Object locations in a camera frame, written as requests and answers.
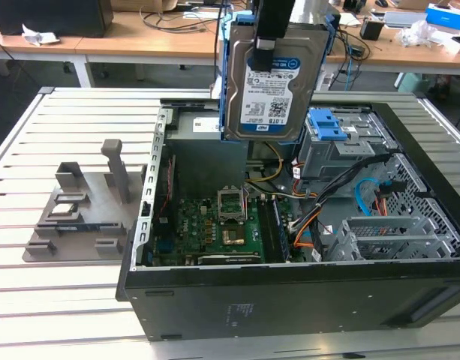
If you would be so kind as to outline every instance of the electronic component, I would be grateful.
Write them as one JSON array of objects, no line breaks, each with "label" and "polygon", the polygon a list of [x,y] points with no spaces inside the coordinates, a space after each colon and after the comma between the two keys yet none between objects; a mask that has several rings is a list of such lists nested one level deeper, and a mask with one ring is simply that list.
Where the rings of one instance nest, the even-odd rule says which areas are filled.
[{"label": "electronic component", "polygon": [[244,245],[245,226],[238,224],[227,224],[221,227],[223,245]]},{"label": "electronic component", "polygon": [[381,29],[383,28],[383,25],[385,25],[383,21],[367,19],[363,22],[362,28],[359,31],[359,36],[361,36],[363,40],[376,41],[380,37],[380,33],[381,33]]},{"label": "electronic component", "polygon": [[261,257],[257,255],[205,255],[198,258],[198,265],[241,265],[259,263],[261,263]]},{"label": "electronic component", "polygon": [[280,243],[281,220],[275,211],[272,201],[261,200],[257,202],[258,218],[260,219],[261,237],[265,261],[267,263],[283,263],[285,261]]},{"label": "electronic component", "polygon": [[222,92],[226,93],[225,139],[295,140],[300,135],[329,38],[324,25],[306,23],[309,18],[324,23],[325,16],[306,15],[295,16],[303,23],[282,32],[283,38],[269,55],[267,71],[255,67],[255,49],[251,50],[257,26],[247,17],[241,21],[237,17],[232,24],[227,81],[223,82],[227,88]]},{"label": "electronic component", "polygon": [[243,190],[225,187],[218,191],[218,219],[220,221],[245,221]]},{"label": "electronic component", "polygon": [[272,199],[273,208],[275,210],[275,219],[278,225],[278,238],[280,241],[281,252],[283,253],[283,259],[288,260],[290,257],[290,250],[288,248],[288,239],[287,234],[285,232],[286,227],[286,217],[281,214],[280,208],[278,206],[278,201],[276,199]]}]

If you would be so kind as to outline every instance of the orange wire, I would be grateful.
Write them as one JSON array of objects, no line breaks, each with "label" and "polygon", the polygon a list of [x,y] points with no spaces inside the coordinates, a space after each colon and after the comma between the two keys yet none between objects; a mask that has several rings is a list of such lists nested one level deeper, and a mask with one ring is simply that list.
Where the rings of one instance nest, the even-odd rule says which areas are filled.
[{"label": "orange wire", "polygon": [[313,215],[312,217],[310,217],[308,219],[308,221],[305,223],[305,225],[298,231],[298,235],[296,235],[296,239],[295,239],[295,242],[293,243],[294,246],[298,247],[298,246],[305,246],[305,247],[308,247],[308,248],[312,248],[313,247],[313,244],[303,244],[303,243],[298,243],[299,239],[302,237],[302,234],[303,232],[305,231],[305,229],[308,227],[309,224],[311,224],[311,222],[321,213],[321,210],[319,212],[317,212],[315,215]]},{"label": "orange wire", "polygon": [[380,202],[378,201],[378,198],[377,198],[377,197],[374,198],[374,203],[375,203],[376,206],[377,206],[378,214],[380,214],[380,215],[383,216],[383,214],[381,213],[381,210],[380,210]]},{"label": "orange wire", "polygon": [[383,211],[385,213],[385,216],[388,216],[388,209],[386,208],[386,199],[383,198]]}]

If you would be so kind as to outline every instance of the metal workbench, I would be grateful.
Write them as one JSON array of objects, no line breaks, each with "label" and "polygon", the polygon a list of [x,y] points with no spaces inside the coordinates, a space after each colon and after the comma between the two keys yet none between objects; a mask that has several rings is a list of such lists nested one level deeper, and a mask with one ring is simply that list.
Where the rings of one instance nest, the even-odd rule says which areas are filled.
[{"label": "metal workbench", "polygon": [[[114,299],[117,262],[25,263],[24,245],[60,162],[78,161],[83,172],[107,171],[101,143],[119,138],[122,160],[138,168],[149,156],[159,98],[209,94],[46,92],[37,95],[0,148],[0,359],[327,359],[324,355],[345,352],[370,359],[460,359],[460,305],[421,329],[148,343],[130,304]],[[460,193],[460,134],[428,101],[411,94],[336,91],[317,93],[314,100],[344,97],[388,102]]]}]

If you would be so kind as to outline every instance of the hard drive label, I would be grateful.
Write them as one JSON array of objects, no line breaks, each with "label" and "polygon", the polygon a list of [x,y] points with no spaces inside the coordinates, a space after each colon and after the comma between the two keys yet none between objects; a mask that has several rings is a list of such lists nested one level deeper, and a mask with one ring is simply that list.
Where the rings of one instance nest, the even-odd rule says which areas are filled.
[{"label": "hard drive label", "polygon": [[253,124],[258,131],[270,131],[286,125],[293,93],[289,83],[299,74],[297,58],[274,58],[271,73],[253,71],[246,65],[243,93],[242,124]]}]

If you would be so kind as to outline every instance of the yellow wire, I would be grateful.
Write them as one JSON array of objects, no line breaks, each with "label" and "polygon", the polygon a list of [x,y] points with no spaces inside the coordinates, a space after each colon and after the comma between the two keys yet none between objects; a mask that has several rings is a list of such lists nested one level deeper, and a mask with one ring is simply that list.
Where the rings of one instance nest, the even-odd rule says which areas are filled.
[{"label": "yellow wire", "polygon": [[271,145],[268,142],[265,142],[265,144],[267,144],[268,147],[271,150],[273,150],[275,155],[278,156],[278,162],[279,162],[278,169],[276,170],[276,172],[273,175],[267,176],[265,178],[253,178],[253,179],[252,178],[247,178],[246,179],[247,182],[267,182],[268,180],[274,179],[277,176],[279,176],[281,171],[283,170],[283,159],[281,158],[280,154],[276,151],[276,149],[273,147],[273,145]]}]

